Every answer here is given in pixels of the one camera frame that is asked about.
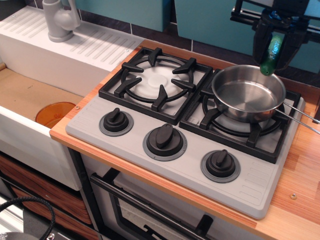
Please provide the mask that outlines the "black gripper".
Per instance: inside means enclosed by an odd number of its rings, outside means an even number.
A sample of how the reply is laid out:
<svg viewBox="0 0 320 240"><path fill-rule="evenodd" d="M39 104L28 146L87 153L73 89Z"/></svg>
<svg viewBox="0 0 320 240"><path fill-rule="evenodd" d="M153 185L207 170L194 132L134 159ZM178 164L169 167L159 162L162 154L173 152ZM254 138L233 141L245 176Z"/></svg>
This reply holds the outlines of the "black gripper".
<svg viewBox="0 0 320 240"><path fill-rule="evenodd" d="M245 9L244 3L258 6L267 10L269 14ZM258 65L265 59L274 27L277 32L284 33L275 67L276 70L283 70L288 67L301 46L308 43L310 21L320 20L320 2L318 0L237 0L230 19L252 26L255 31L252 56ZM292 19L292 22L273 25L272 19Z"/></svg>

